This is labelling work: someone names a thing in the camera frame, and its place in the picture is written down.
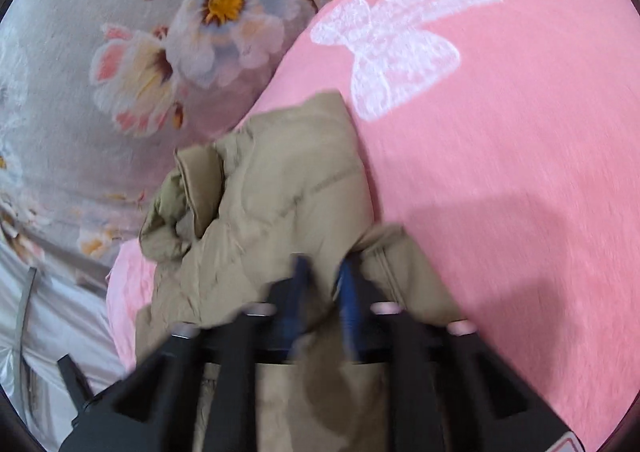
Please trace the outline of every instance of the black clamp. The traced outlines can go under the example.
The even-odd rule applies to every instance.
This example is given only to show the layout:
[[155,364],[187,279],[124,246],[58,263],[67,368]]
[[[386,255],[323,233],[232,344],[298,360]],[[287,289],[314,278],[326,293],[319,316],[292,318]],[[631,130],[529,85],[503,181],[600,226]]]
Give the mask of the black clamp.
[[[257,452],[255,364],[289,359],[304,330],[311,279],[308,260],[297,257],[293,277],[272,284],[265,302],[223,326],[176,327],[128,378],[97,396],[62,358],[79,415],[60,452],[89,444],[95,452],[191,452],[206,363],[220,372],[203,451]],[[566,436],[580,452],[564,422],[474,330],[451,334],[415,321],[360,274],[357,255],[341,265],[337,291],[356,361],[389,364],[389,452],[546,452]]]

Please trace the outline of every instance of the yellow flower center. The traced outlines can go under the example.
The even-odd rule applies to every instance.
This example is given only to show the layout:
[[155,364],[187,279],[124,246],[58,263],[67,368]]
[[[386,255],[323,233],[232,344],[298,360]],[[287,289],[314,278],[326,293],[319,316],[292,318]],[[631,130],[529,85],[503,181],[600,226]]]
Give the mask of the yellow flower center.
[[204,23],[216,22],[219,26],[238,20],[244,9],[244,0],[207,0]]

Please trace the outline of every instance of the pink flower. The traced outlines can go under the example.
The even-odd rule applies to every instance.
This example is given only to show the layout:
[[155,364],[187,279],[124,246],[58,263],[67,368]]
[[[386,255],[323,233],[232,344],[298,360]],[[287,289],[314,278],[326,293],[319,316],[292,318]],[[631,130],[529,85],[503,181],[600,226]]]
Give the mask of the pink flower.
[[105,24],[107,43],[94,54],[90,81],[94,102],[121,132],[149,136],[164,124],[175,103],[178,78],[164,41],[149,33]]

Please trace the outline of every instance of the pink blanket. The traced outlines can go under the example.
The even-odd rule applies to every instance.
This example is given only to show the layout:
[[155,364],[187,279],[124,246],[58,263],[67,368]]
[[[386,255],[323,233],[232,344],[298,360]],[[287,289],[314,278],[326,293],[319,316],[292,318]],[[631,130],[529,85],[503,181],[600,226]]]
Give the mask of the pink blanket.
[[107,317],[116,352],[127,371],[136,368],[136,315],[151,304],[156,263],[146,260],[138,239],[120,245],[107,289]]
[[251,111],[342,92],[380,218],[588,451],[640,388],[639,45],[629,0],[335,0]]

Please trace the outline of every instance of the flower print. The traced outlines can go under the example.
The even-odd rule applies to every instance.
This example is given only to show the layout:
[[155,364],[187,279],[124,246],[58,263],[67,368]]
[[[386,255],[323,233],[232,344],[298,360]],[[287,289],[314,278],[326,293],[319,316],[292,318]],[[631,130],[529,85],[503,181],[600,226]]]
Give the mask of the flower print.
[[178,78],[167,61],[163,40],[142,31],[107,24],[107,43],[94,54],[90,81],[94,102],[121,132],[157,132],[174,105]]
[[0,138],[0,183],[11,188],[22,184],[22,165],[6,139]]
[[4,239],[15,255],[27,266],[38,266],[44,260],[44,250],[27,236],[18,233],[15,237],[5,236]]
[[184,127],[184,107],[180,102],[176,102],[174,115],[172,117],[172,123],[175,130],[180,130]]
[[80,228],[78,248],[83,255],[99,259],[107,253],[114,241],[119,241],[120,239],[120,233],[114,228],[106,228],[99,231]]
[[25,190],[13,196],[0,193],[0,209],[14,221],[32,230],[42,230],[52,223],[50,212]]
[[130,196],[122,192],[107,193],[98,200],[83,199],[78,202],[70,211],[75,218],[73,223],[80,229],[78,247],[81,250],[84,248],[84,253],[89,255],[96,251],[92,249],[94,241],[99,241],[101,252],[106,253],[112,242],[136,237],[144,221],[147,205],[144,192]]
[[302,0],[184,0],[166,38],[166,57],[199,88],[226,86],[282,49],[284,21]]
[[20,35],[11,24],[0,26],[0,139],[25,123],[22,106],[29,91],[29,65]]

